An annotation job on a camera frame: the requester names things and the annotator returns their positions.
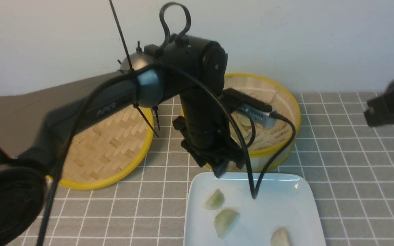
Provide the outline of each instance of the bamboo steamer basket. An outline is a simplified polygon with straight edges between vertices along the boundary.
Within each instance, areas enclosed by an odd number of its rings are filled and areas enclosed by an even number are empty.
[[[153,125],[150,109],[141,109]],[[95,190],[129,175],[145,158],[153,131],[133,106],[128,106],[72,140],[59,185]]]
[[[296,127],[296,136],[291,144],[273,161],[267,171],[272,171],[280,166],[291,154],[300,129],[301,115],[299,104],[293,95],[277,82],[248,73],[227,73],[225,75],[224,89],[234,88],[244,92],[260,101],[271,104],[279,114],[287,117]],[[242,126],[236,113],[233,118],[238,127],[247,131],[248,136],[244,137],[245,142],[249,142],[252,133],[251,127]],[[263,130],[261,125],[255,124],[256,137],[253,144],[248,148],[250,164],[254,173],[261,172],[269,159],[278,151],[291,137],[291,127],[283,121],[278,120],[271,129]],[[232,125],[230,131],[233,139],[239,143]],[[246,172],[246,166],[242,169],[236,167],[234,162],[228,163],[228,172]]]

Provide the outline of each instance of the woven bamboo base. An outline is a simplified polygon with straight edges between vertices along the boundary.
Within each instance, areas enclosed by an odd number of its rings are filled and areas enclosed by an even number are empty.
[[[129,106],[79,133],[72,141],[62,181],[86,184],[122,173],[136,156],[146,154],[141,149],[147,131],[141,114]]]
[[[230,73],[225,77],[225,89],[230,87],[272,105],[273,109],[279,114],[291,120],[296,130],[299,131],[301,124],[299,105],[290,92],[280,84],[251,74]],[[249,142],[252,135],[250,121],[247,117],[241,119],[236,112],[233,113],[233,118],[240,128],[244,140]],[[252,170],[254,172],[261,172],[269,159],[288,141],[291,136],[291,127],[280,120],[270,129],[263,129],[260,124],[255,124],[255,127],[256,138],[248,150]],[[233,134],[232,137],[238,142],[236,134]],[[272,162],[272,165],[267,171],[272,171],[282,164],[291,153],[293,147],[294,142],[291,142]],[[246,167],[244,166],[242,169],[238,169],[235,163],[230,162],[227,170],[230,172],[245,172]]]

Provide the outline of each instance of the grid pattern tablecloth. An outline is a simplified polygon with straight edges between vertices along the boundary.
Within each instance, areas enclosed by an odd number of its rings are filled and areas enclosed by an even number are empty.
[[[371,129],[362,115],[375,93],[296,94],[302,126],[277,172],[313,190],[328,246],[394,246],[394,126]],[[171,121],[178,98],[159,106],[160,138],[116,185],[60,188],[45,245],[181,246],[189,185],[199,168]],[[40,218],[12,246],[33,246]]]

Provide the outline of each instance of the black cable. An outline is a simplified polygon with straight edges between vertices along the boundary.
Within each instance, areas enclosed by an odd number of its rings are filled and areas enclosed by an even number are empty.
[[[296,127],[288,118],[274,111],[270,113],[270,116],[275,119],[282,120],[287,124],[289,124],[291,126],[291,137],[280,149],[278,149],[278,151],[275,152],[275,154],[269,159],[269,161],[265,164],[264,168],[261,170],[258,181],[256,182],[256,188],[255,188],[256,194],[258,194],[258,190],[261,185],[262,178],[264,177],[264,174],[267,172],[267,169],[270,167],[273,161],[280,155],[280,153],[282,153],[291,144],[291,142],[293,142],[294,137],[296,136]]]
[[[246,144],[247,148],[252,146],[253,142],[255,141],[255,137],[256,137],[256,128],[255,128],[255,123],[253,123],[252,117],[246,113],[244,110],[241,109],[237,109],[238,111],[242,112],[243,114],[245,114],[247,116],[247,118],[249,118],[250,120],[250,127],[252,127],[252,135],[250,136],[250,140],[249,142]]]
[[[239,130],[238,125],[236,124],[234,119],[232,118],[232,115],[228,112],[227,108],[223,105],[223,103],[219,100],[219,98],[214,94],[214,92],[212,92],[206,85],[201,83],[197,78],[194,78],[192,75],[190,75],[190,74],[188,74],[176,67],[173,67],[170,65],[163,65],[163,66],[167,67],[169,70],[172,70],[172,71],[186,77],[190,81],[194,82],[198,87],[203,89],[208,95],[210,95],[210,97],[212,97],[212,99],[214,99],[214,101],[217,103],[219,108],[223,111],[224,115],[228,118],[229,122],[233,126],[236,136],[239,139],[239,143],[241,145],[241,149],[244,154],[244,159],[245,159],[246,169],[247,169],[247,176],[249,179],[250,193],[252,194],[252,198],[256,199],[257,194],[255,191],[255,183],[253,182],[252,165],[250,164],[249,152],[247,151],[247,145],[244,140],[244,137],[242,137],[241,131]]]
[[[127,73],[124,75],[120,75],[120,76],[111,78],[111,79],[107,80],[106,82],[104,82],[103,84],[97,86],[97,88],[95,88],[94,91],[92,91],[89,94],[89,96],[86,97],[86,99],[83,101],[83,104],[79,108],[78,113],[75,116],[75,121],[74,121],[74,124],[72,125],[70,135],[67,138],[67,141],[64,143],[64,145],[62,147],[63,151],[61,152],[61,154],[59,155],[59,157],[57,159],[57,167],[56,167],[56,171],[53,176],[53,183],[50,188],[50,193],[48,194],[48,197],[47,197],[47,203],[45,205],[45,211],[43,214],[43,219],[41,221],[41,226],[39,229],[39,235],[38,235],[38,239],[36,242],[36,246],[43,245],[43,242],[45,239],[45,234],[47,233],[48,221],[50,220],[51,209],[53,207],[54,197],[56,196],[57,186],[59,184],[59,181],[62,178],[62,171],[63,171],[64,162],[65,162],[66,156],[69,152],[69,148],[71,146],[72,139],[74,138],[75,133],[77,131],[77,127],[80,123],[80,120],[83,117],[83,114],[86,112],[86,110],[88,109],[91,102],[97,97],[97,95],[100,92],[102,92],[104,89],[106,89],[114,84],[117,84],[119,82],[130,79],[132,76],[133,76],[132,74]]]

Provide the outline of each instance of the food piece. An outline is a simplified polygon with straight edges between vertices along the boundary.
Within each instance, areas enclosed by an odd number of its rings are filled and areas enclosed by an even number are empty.
[[[288,232],[285,227],[281,227],[273,232],[272,239],[270,240],[271,246],[290,246]]]
[[[214,194],[203,204],[203,207],[208,209],[208,210],[215,210],[219,209],[223,206],[224,203],[224,195],[220,191],[220,189],[217,189]]]
[[[242,124],[241,124],[241,122],[240,122],[240,120],[238,118],[238,114],[237,113],[233,113],[232,117],[233,117],[233,120],[235,121],[236,125],[238,126],[242,137],[247,137],[249,135],[249,133],[242,127]],[[236,136],[236,134],[235,134],[235,132],[233,130],[233,127],[232,127],[232,130],[231,130],[231,134],[234,134],[235,135],[234,139],[237,139],[238,136]]]
[[[242,114],[238,114],[238,119],[241,125],[243,126],[252,126],[252,123],[250,122],[250,119]]]
[[[225,238],[227,232],[233,226],[233,223],[236,221],[238,215],[239,213],[232,209],[225,209],[217,214],[214,221],[214,227],[215,231],[217,232],[217,236],[220,239]]]

